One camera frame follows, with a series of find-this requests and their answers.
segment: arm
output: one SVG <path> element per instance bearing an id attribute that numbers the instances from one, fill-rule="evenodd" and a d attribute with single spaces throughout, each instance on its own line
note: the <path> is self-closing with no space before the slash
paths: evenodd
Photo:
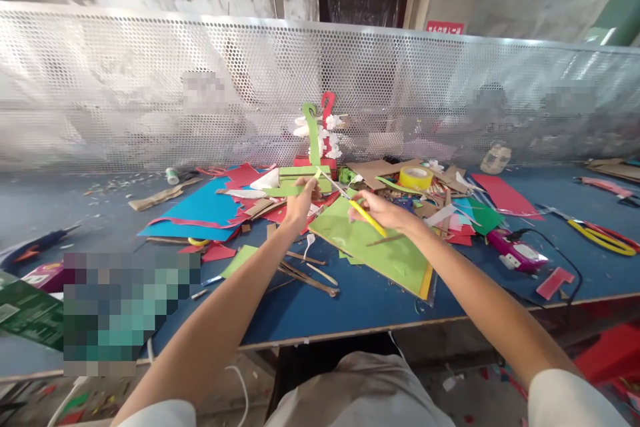
<path id="1" fill-rule="evenodd" d="M 429 259 L 471 321 L 529 387 L 543 370 L 558 368 L 582 377 L 569 357 L 524 307 L 489 276 L 437 236 L 424 222 L 373 193 L 354 200 L 383 226 L 405 234 Z M 361 220 L 351 209 L 349 215 Z"/>
<path id="2" fill-rule="evenodd" d="M 287 200 L 284 222 L 178 329 L 131 393 L 112 425 L 163 400 L 186 400 L 198 407 L 215 376 L 234 355 L 280 261 L 304 228 L 316 180 Z"/>

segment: blue paper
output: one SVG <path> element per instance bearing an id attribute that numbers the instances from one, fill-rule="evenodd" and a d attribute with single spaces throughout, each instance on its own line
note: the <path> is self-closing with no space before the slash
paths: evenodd
<path id="1" fill-rule="evenodd" d="M 189 197 L 169 209 L 159 217 L 174 217 L 184 220 L 198 220 L 200 222 L 216 222 L 219 225 L 229 225 L 229 219 L 236 216 L 238 207 L 230 195 L 215 193 L 225 188 L 230 179 L 220 177 L 209 180 L 202 188 L 194 191 Z M 139 236 L 154 237 L 192 237 L 197 239 L 225 242 L 231 237 L 235 228 L 217 229 L 199 226 L 179 226 L 168 220 L 145 227 Z"/>
<path id="2" fill-rule="evenodd" d="M 465 199 L 465 198 L 456 199 L 456 201 L 453 203 L 461 211 L 463 211 L 465 214 L 467 214 L 469 217 L 475 220 L 475 216 L 473 215 L 473 209 L 471 208 L 471 204 L 469 203 L 468 199 Z M 465 216 L 461 215 L 461 216 L 458 216 L 458 218 L 460 219 L 460 223 L 462 225 L 471 225 L 471 220 L 469 220 Z"/>

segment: hand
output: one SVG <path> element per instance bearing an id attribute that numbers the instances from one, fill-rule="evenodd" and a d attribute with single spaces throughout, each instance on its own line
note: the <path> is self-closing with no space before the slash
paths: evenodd
<path id="1" fill-rule="evenodd" d="M 413 224 L 414 220 L 417 220 L 416 216 L 412 216 L 402 207 L 394 205 L 390 201 L 384 200 L 370 191 L 361 190 L 352 197 L 354 201 L 358 201 L 359 199 L 364 199 L 360 202 L 360 206 L 367 210 L 371 217 L 375 218 L 384 228 L 402 231 L 404 228 Z M 366 222 L 363 216 L 353 207 L 349 209 L 349 219 Z"/>
<path id="2" fill-rule="evenodd" d="M 311 200 L 320 198 L 320 186 L 315 178 L 300 177 L 294 185 L 304 185 L 304 190 L 291 197 L 287 197 L 287 214 L 284 224 L 292 225 L 296 232 L 300 232 L 307 225 L 307 214 Z"/>

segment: plastic bottle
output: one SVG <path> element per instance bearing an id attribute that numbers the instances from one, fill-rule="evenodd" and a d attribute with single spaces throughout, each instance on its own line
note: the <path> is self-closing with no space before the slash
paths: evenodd
<path id="1" fill-rule="evenodd" d="M 505 169 L 510 159 L 511 149 L 505 147 L 501 141 L 496 142 L 482 159 L 480 170 L 491 175 L 497 175 Z"/>
<path id="2" fill-rule="evenodd" d="M 180 182 L 178 171 L 175 168 L 169 167 L 165 170 L 165 173 L 167 174 L 167 182 L 169 182 L 169 185 L 177 185 Z"/>

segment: red sign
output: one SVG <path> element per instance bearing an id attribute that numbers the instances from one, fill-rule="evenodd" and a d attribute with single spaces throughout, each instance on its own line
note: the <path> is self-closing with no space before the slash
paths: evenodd
<path id="1" fill-rule="evenodd" d="M 464 23 L 440 22 L 436 20 L 429 20 L 427 22 L 427 31 L 434 33 L 450 33 L 452 35 L 462 35 L 462 30 L 464 29 Z"/>

